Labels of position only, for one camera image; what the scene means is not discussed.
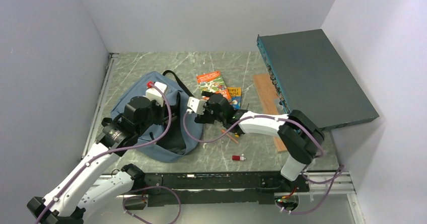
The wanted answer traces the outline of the orange green Treehouse book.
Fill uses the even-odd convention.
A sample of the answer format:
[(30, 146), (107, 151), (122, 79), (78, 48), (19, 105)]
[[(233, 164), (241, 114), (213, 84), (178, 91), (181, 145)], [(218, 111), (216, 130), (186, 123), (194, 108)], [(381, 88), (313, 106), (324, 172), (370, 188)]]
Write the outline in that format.
[(201, 92), (221, 94), (228, 102), (231, 102), (230, 93), (220, 71), (198, 75), (196, 80)]

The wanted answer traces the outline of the blue student backpack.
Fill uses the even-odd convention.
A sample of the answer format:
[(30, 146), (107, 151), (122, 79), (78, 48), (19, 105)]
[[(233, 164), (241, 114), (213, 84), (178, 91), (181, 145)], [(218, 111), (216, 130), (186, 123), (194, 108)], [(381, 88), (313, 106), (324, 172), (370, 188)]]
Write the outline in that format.
[(173, 163), (197, 147), (198, 142), (190, 136), (201, 139), (203, 132), (203, 125), (194, 121), (194, 115), (188, 115), (186, 119), (183, 119), (187, 110), (187, 102), (193, 94), (173, 71), (166, 70), (163, 73), (153, 71), (142, 76), (121, 95), (110, 115), (112, 118), (116, 117), (124, 112), (125, 105), (130, 102), (131, 98), (144, 96), (148, 82), (161, 82), (167, 85), (165, 95), (171, 106), (172, 122), (166, 135), (156, 144), (139, 147), (136, 150), (156, 161)]

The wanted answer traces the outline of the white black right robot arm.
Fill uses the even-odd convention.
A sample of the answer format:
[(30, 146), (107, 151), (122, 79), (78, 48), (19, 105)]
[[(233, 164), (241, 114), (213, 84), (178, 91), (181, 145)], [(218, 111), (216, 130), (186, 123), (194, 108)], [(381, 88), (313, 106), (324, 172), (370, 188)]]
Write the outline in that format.
[(289, 156), (280, 170), (277, 184), (283, 191), (290, 191), (297, 178), (316, 158), (324, 155), (321, 147), (325, 135), (302, 111), (289, 114), (266, 115), (248, 110), (236, 110), (221, 94), (209, 93), (207, 100), (190, 97), (187, 113), (196, 115), (201, 124), (220, 122), (226, 133), (236, 136), (256, 133), (279, 138)]

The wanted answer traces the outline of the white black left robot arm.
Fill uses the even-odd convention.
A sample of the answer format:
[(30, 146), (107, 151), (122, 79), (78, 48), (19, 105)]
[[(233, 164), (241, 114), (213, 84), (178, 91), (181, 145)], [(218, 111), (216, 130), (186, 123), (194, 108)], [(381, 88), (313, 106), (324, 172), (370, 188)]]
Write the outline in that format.
[(116, 196), (140, 193), (146, 188), (146, 175), (127, 164), (97, 187), (96, 180), (127, 150), (137, 148), (137, 139), (154, 123), (164, 122), (171, 113), (165, 95), (134, 97), (125, 112), (111, 120), (87, 155), (72, 172), (43, 197), (33, 197), (27, 208), (36, 223), (85, 223), (89, 217)]

